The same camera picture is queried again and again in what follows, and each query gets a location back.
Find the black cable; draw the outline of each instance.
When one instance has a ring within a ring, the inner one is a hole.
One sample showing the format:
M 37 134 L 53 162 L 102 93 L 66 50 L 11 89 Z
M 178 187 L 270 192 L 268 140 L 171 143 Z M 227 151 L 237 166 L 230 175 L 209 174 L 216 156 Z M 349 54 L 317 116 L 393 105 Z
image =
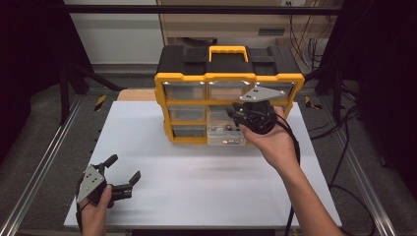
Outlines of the black cable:
M 337 131 L 337 130 L 339 130 L 340 128 L 341 128 L 341 125 L 343 124 L 343 122 L 345 121 L 345 120 L 350 120 L 351 118 L 353 118 L 353 117 L 355 117 L 356 115 L 353 115 L 353 116 L 349 116 L 350 115 L 350 113 L 352 113 L 353 111 L 355 111 L 355 110 L 357 110 L 358 109 L 358 107 L 355 105 L 355 106 L 352 106 L 348 111 L 347 111 L 347 113 L 346 113 L 346 115 L 341 119 L 341 122 L 339 123 L 339 124 L 337 124 L 337 125 L 335 125 L 335 126 L 333 126 L 331 129 L 329 129 L 328 131 L 326 131 L 326 132 L 324 132 L 324 133 L 322 133 L 322 134 L 320 134 L 320 135 L 317 135 L 317 136 L 314 136 L 314 137 L 311 137 L 310 138 L 310 140 L 317 140 L 317 139 L 321 139 L 321 138 L 323 138 L 323 137 L 325 137 L 325 136 L 327 136 L 327 135 L 329 135 L 329 134 L 331 134 L 331 133 L 333 133 L 333 132 L 335 132 L 335 131 Z
M 321 38 L 320 42 L 318 42 L 318 43 L 322 43 L 325 40 L 325 38 L 322 37 L 322 35 L 323 34 L 326 35 L 328 32 L 330 32 L 331 31 L 331 24 L 333 22 L 335 22 L 335 20 L 332 20 L 330 16 L 326 16 L 326 18 L 328 20 L 328 24 L 326 25 L 325 29 L 322 32 L 320 32 L 319 36 L 317 37 L 317 38 Z
M 337 174 L 338 174 L 338 171 L 339 171 L 339 169 L 340 169 L 340 166 L 341 166 L 341 163 L 342 163 L 342 161 L 343 161 L 343 159 L 344 159 L 344 156 L 345 156 L 345 154 L 346 154 L 346 151 L 347 151 L 347 148 L 349 147 L 349 129 L 348 129 L 348 127 L 347 127 L 347 119 L 344 119 L 344 128 L 345 128 L 345 131 L 346 131 L 346 143 L 344 144 L 344 148 L 343 148 L 343 152 L 341 153 L 341 156 L 340 156 L 340 159 L 339 159 L 339 161 L 338 161 L 338 163 L 337 163 L 337 165 L 336 165 L 336 169 L 334 170 L 334 173 L 333 173 L 333 176 L 331 177 L 331 180 L 330 180 L 330 183 L 328 184 L 329 185 L 329 189 L 331 190 L 331 186 L 333 185 L 333 183 L 334 183 L 334 180 L 335 180 L 335 178 L 336 178 L 336 176 L 337 176 Z
M 294 36 L 294 39 L 297 42 L 297 37 L 295 36 L 294 28 L 292 27 L 292 15 L 289 15 L 288 17 L 289 17 L 289 41 L 291 42 L 291 45 L 294 48 L 295 52 L 301 58 L 302 55 L 301 55 L 300 46 L 297 44 L 297 47 L 295 47 L 294 42 L 292 41 L 292 36 Z
M 346 117 L 349 117 L 349 114 L 351 113 L 351 112 L 353 112 L 354 110 L 356 110 L 356 106 L 353 106 L 353 107 L 351 107 L 348 111 L 347 111 L 347 114 L 346 114 L 346 116 L 345 116 L 345 118 Z M 373 218 L 373 216 L 372 216 L 372 214 L 371 214 L 371 212 L 369 211 L 369 209 L 367 208 L 367 206 L 358 198 L 358 197 L 356 197 L 353 193 L 351 193 L 350 191 L 348 191 L 348 190 L 346 190 L 346 189 L 344 189 L 343 187 L 340 187 L 340 186 L 338 186 L 338 185 L 334 185 L 334 181 L 335 181 L 335 178 L 336 178 L 336 176 L 337 176 L 337 174 L 338 174 L 338 172 L 339 172 L 339 170 L 340 170 L 340 166 L 341 166 L 341 163 L 343 162 L 343 159 L 344 159 L 344 157 L 346 156 L 346 151 L 347 151 L 347 149 L 348 149 L 348 147 L 349 147 L 349 140 L 350 140 L 350 136 L 349 136 L 349 128 L 348 128 L 348 125 L 347 125 L 347 121 L 349 120 L 349 119 L 343 119 L 344 120 L 344 128 L 345 128 L 345 135 L 346 135 L 346 143 L 344 144 L 344 148 L 343 148 L 343 151 L 342 151 L 342 153 L 341 153 L 341 155 L 340 155 L 340 158 L 339 158 L 339 161 L 338 161 L 338 163 L 337 163 L 337 166 L 336 166 L 336 169 L 334 170 L 334 173 L 333 173 L 333 176 L 331 177 L 331 180 L 330 180 L 330 182 L 329 182 L 329 184 L 328 184 L 328 189 L 331 191 L 331 189 L 332 188 L 337 188 L 337 189 L 340 189 L 340 190 L 342 190 L 342 191 L 344 191 L 344 192 L 346 192 L 347 194 L 349 194 L 352 198 L 354 198 L 364 209 L 365 209 L 365 211 L 370 215 L 370 217 L 371 217 L 371 219 L 372 219 L 372 223 L 373 223 L 373 228 L 372 228 L 372 231 L 371 231 L 371 233 L 369 234 L 370 236 L 372 236 L 372 235 L 374 235 L 375 234 L 375 231 L 376 231 L 376 225 L 375 225 L 375 223 L 374 223 L 374 218 Z M 350 233 L 349 231 L 347 231 L 347 230 L 345 230 L 345 229 L 343 229 L 342 227 L 340 228 L 340 230 L 344 233 L 344 234 L 346 234 L 346 235 L 349 235 L 349 236 L 354 236 L 352 233 Z
M 83 206 L 83 208 L 81 208 L 80 212 L 83 212 L 83 209 L 86 208 L 87 205 L 89 205 L 91 203 L 91 201 L 88 201 L 86 205 Z
M 322 60 L 317 60 L 316 57 L 323 57 L 323 55 L 317 55 L 316 54 L 317 44 L 319 44 L 319 43 L 317 42 L 316 38 L 310 38 L 309 44 L 307 46 L 307 50 L 308 50 L 310 59 L 314 62 L 320 63 L 320 62 L 322 62 Z
M 293 145 L 294 145 L 295 156 L 297 158 L 298 165 L 300 165 L 300 161 L 301 161 L 300 145 L 299 145 L 297 139 L 295 138 L 294 133 L 292 133 L 291 127 L 289 126 L 288 122 L 282 116 L 280 116 L 276 113 L 274 113 L 274 114 L 285 123 L 285 125 L 284 125 L 282 122 L 279 121 L 279 119 L 275 120 L 275 123 L 278 126 L 280 126 L 282 129 L 284 129 L 288 133 L 288 135 L 291 137 Z M 289 230 L 291 229 L 291 224 L 292 224 L 293 217 L 294 217 L 294 208 L 291 205 L 291 209 L 290 209 L 289 215 L 288 215 L 288 220 L 287 220 L 287 223 L 286 223 L 286 226 L 285 226 L 285 233 L 284 233 L 285 236 L 289 235 Z
M 315 131 L 315 130 L 320 130 L 320 129 L 322 129 L 322 128 L 326 127 L 326 126 L 327 126 L 327 125 L 329 125 L 329 124 L 331 124 L 331 121 L 329 121 L 329 122 L 325 123 L 323 126 L 316 127 L 316 128 L 311 129 L 311 130 L 308 130 L 308 132 Z
M 315 2 L 314 2 L 314 4 L 313 4 L 313 7 L 316 7 L 316 4 L 318 3 L 318 0 L 316 0 Z M 310 15 L 309 16 L 309 19 L 307 20 L 307 23 L 306 23 L 306 25 L 304 25 L 304 27 L 301 29 L 301 31 L 302 31 L 302 33 L 301 33 L 301 39 L 300 39 L 300 42 L 298 43 L 298 47 L 300 48 L 300 45 L 301 45 L 301 43 L 302 42 L 304 42 L 303 41 L 303 39 L 304 39 L 304 34 L 307 32 L 307 26 L 309 25 L 309 23 L 310 23 L 310 21 L 313 19 L 313 15 Z
M 356 200 L 356 202 L 358 202 L 364 209 L 365 211 L 369 214 L 371 221 L 372 221 L 372 230 L 371 233 L 368 234 L 368 236 L 373 236 L 375 234 L 375 232 L 377 231 L 377 226 L 374 223 L 374 217 L 372 216 L 371 212 L 369 211 L 368 207 L 358 198 L 356 197 L 352 192 L 350 192 L 349 190 L 338 186 L 338 185 L 331 185 L 333 188 L 335 189 L 339 189 L 343 192 L 345 192 L 346 194 L 348 194 L 350 197 L 352 197 L 354 200 Z M 347 231 L 346 229 L 340 228 L 340 230 L 342 231 L 342 233 L 344 233 L 345 235 L 348 236 L 355 236 L 354 234 L 350 233 L 349 231 Z

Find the black curtain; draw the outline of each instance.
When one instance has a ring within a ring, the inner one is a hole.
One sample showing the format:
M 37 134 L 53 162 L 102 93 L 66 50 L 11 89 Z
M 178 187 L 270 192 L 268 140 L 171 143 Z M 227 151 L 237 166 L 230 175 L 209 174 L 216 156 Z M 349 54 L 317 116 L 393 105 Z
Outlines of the black curtain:
M 30 115 L 30 97 L 59 83 L 64 66 L 92 67 L 70 15 L 47 11 L 62 0 L 0 3 L 0 161 Z M 81 75 L 67 70 L 77 93 L 88 90 Z
M 345 0 L 344 6 L 356 13 L 338 18 L 317 91 L 332 89 L 336 72 L 359 83 L 358 104 L 383 158 L 417 199 L 417 1 Z

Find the clear plastic drawer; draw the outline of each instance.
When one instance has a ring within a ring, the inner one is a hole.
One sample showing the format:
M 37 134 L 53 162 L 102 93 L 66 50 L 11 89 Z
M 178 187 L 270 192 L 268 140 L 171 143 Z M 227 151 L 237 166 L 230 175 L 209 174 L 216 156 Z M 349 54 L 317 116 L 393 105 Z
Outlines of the clear plastic drawer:
M 206 83 L 204 82 L 164 82 L 163 87 L 165 90 L 166 99 L 206 99 Z
M 226 107 L 210 106 L 208 111 L 208 145 L 242 146 L 246 143 L 242 132 L 227 116 Z
M 172 121 L 205 121 L 206 107 L 187 106 L 187 105 L 169 105 L 169 117 Z
M 237 100 L 250 89 L 250 83 L 243 81 L 208 82 L 208 99 Z
M 175 138 L 203 138 L 206 136 L 206 126 L 172 126 Z

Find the gray floor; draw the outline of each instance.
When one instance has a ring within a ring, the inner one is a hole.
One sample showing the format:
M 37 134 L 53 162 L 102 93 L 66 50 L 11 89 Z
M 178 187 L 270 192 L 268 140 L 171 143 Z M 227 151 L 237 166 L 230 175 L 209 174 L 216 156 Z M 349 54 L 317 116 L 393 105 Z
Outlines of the gray floor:
M 152 78 L 147 75 L 138 77 L 137 75 L 124 74 L 116 79 L 118 85 L 129 88 L 153 87 Z M 356 89 L 354 83 L 347 83 Z M 329 121 L 324 110 L 308 108 L 304 105 L 305 93 L 310 95 L 313 104 L 320 105 L 319 99 L 313 96 L 311 90 L 308 89 L 314 84 L 315 82 L 307 84 L 306 89 L 300 92 L 297 97 L 308 129 L 321 127 Z M 106 94 L 107 97 L 102 108 L 99 111 L 94 111 L 98 98 L 103 94 Z M 74 123 L 20 225 L 19 229 L 22 235 L 24 235 L 23 232 L 28 233 L 25 235 L 77 233 L 77 230 L 63 226 L 69 209 L 68 204 L 74 197 L 77 180 L 89 162 L 95 142 L 99 139 L 99 131 L 104 125 L 111 103 L 116 99 L 117 94 L 117 92 L 97 87 L 94 84 L 89 94 L 83 97 Z M 0 194 L 3 196 L 0 198 L 0 222 L 4 222 L 13 210 L 58 129 L 60 119 L 59 88 L 51 87 L 36 94 L 31 100 L 31 105 L 32 112 L 28 122 L 0 166 Z M 354 102 L 344 96 L 342 105 L 349 108 L 354 105 Z M 321 134 L 330 126 L 311 132 L 311 136 Z M 353 118 L 349 121 L 348 127 L 349 143 L 366 170 L 397 235 L 417 235 L 416 200 L 412 198 L 394 169 L 380 165 L 380 154 L 375 149 L 373 139 L 363 122 Z M 329 181 L 342 148 L 338 144 L 335 134 L 313 141 L 313 145 L 325 177 Z M 350 190 L 358 197 L 361 196 L 345 161 L 337 175 L 335 184 Z M 372 222 L 367 212 L 345 193 L 336 189 L 331 192 L 343 228 L 355 235 L 368 235 L 371 232 Z

